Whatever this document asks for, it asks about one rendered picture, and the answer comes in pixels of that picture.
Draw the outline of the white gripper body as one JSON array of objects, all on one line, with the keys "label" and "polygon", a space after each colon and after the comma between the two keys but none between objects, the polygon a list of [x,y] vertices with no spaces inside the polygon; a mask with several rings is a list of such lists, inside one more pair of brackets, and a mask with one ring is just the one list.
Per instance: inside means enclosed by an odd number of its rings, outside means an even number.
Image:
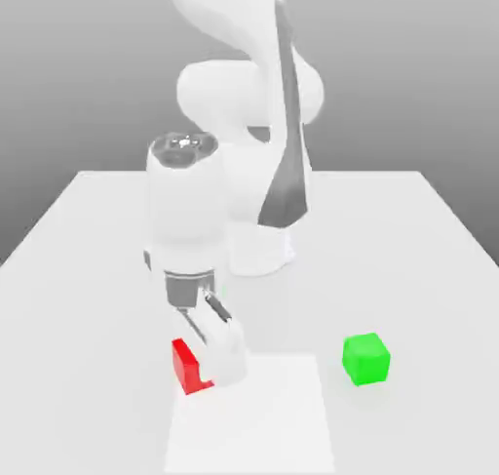
[{"label": "white gripper body", "polygon": [[186,342],[199,363],[201,382],[230,386],[248,372],[242,325],[223,305],[201,303],[174,311],[175,335]]}]

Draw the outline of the small red cube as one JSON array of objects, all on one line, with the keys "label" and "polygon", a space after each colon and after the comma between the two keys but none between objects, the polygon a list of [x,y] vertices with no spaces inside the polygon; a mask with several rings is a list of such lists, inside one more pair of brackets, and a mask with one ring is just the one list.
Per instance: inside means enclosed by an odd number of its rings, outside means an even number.
[{"label": "small red cube", "polygon": [[186,395],[211,388],[211,380],[202,380],[200,363],[182,338],[172,341],[173,370],[176,378]]}]

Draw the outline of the small green cube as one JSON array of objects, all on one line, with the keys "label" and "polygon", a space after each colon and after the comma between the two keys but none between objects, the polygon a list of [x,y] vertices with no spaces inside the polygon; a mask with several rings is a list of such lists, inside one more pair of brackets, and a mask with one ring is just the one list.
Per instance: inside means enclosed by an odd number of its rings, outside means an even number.
[{"label": "small green cube", "polygon": [[385,381],[390,363],[391,354],[377,333],[344,339],[342,366],[356,386]]}]

